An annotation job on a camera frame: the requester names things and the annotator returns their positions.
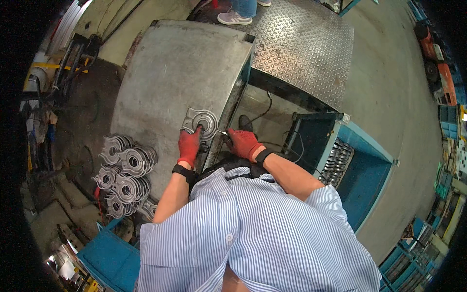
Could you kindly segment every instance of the sneaker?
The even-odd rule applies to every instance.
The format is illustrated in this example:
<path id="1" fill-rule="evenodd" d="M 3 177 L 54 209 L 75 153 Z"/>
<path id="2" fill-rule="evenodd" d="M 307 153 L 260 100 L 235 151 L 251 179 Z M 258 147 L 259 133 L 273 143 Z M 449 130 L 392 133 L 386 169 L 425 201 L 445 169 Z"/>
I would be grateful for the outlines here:
<path id="1" fill-rule="evenodd" d="M 250 118 L 246 114 L 242 114 L 238 118 L 238 129 L 241 131 L 253 132 L 253 125 L 251 124 Z"/>
<path id="2" fill-rule="evenodd" d="M 219 13 L 217 20 L 222 24 L 251 24 L 253 22 L 252 17 L 241 17 L 240 14 L 235 11 Z"/>
<path id="3" fill-rule="evenodd" d="M 264 6 L 264 7 L 269 7 L 271 6 L 271 0 L 256 0 L 259 5 Z"/>

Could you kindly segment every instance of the blue striped shirt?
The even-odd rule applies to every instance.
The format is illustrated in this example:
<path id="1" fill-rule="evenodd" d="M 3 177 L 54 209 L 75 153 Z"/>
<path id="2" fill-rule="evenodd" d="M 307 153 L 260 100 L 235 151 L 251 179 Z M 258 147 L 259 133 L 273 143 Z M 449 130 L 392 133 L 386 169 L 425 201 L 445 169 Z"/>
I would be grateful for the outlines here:
<path id="1" fill-rule="evenodd" d="M 381 275 L 332 186 L 305 202 L 270 174 L 216 170 L 190 202 L 141 227 L 137 291 L 220 291 L 226 263 L 250 291 L 378 291 Z"/>

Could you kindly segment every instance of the diamond plate floor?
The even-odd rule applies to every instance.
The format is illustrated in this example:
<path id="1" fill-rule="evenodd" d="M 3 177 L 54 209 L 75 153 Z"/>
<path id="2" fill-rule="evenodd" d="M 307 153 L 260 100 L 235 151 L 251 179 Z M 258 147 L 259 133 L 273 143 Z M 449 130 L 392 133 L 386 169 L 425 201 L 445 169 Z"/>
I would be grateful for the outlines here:
<path id="1" fill-rule="evenodd" d="M 195 21 L 216 23 L 230 8 L 206 6 Z M 340 110 L 354 43 L 354 29 L 310 0 L 274 0 L 258 5 L 250 25 L 228 27 L 256 36 L 252 67 L 287 81 Z"/>

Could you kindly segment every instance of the red glove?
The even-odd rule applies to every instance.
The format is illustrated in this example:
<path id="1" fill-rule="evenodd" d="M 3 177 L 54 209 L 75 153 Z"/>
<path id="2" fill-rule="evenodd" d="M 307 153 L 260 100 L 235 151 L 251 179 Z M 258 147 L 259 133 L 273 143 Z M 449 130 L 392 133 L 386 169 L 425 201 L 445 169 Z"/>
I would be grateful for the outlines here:
<path id="1" fill-rule="evenodd" d="M 180 158 L 177 160 L 177 163 L 180 161 L 186 161 L 191 166 L 191 169 L 195 168 L 194 163 L 199 150 L 200 138 L 201 126 L 199 126 L 193 134 L 189 134 L 185 130 L 180 131 L 180 138 L 178 139 Z"/>
<path id="2" fill-rule="evenodd" d="M 262 146 L 262 143 L 258 142 L 255 135 L 252 132 L 234 131 L 231 128 L 227 129 L 227 134 L 229 134 L 233 143 L 233 145 L 227 143 L 230 151 L 238 157 L 246 158 L 250 162 L 253 162 L 253 153 Z"/>

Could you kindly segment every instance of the black wrist strap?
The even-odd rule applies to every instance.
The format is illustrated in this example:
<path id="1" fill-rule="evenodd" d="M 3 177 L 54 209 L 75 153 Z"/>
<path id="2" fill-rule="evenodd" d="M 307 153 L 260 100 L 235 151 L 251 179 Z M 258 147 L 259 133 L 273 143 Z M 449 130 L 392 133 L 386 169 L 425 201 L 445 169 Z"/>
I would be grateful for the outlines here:
<path id="1" fill-rule="evenodd" d="M 257 156 L 256 156 L 256 164 L 263 167 L 264 160 L 266 157 L 268 157 L 269 154 L 273 153 L 274 150 L 266 148 L 265 150 L 261 151 Z"/>
<path id="2" fill-rule="evenodd" d="M 188 170 L 186 168 L 184 168 L 183 166 L 179 165 L 179 164 L 176 164 L 174 166 L 174 168 L 172 169 L 172 173 L 179 173 L 181 175 L 183 175 L 184 177 L 186 177 L 186 182 L 189 184 L 189 185 L 193 185 L 194 182 L 195 182 L 195 171 L 191 171 L 191 170 Z"/>

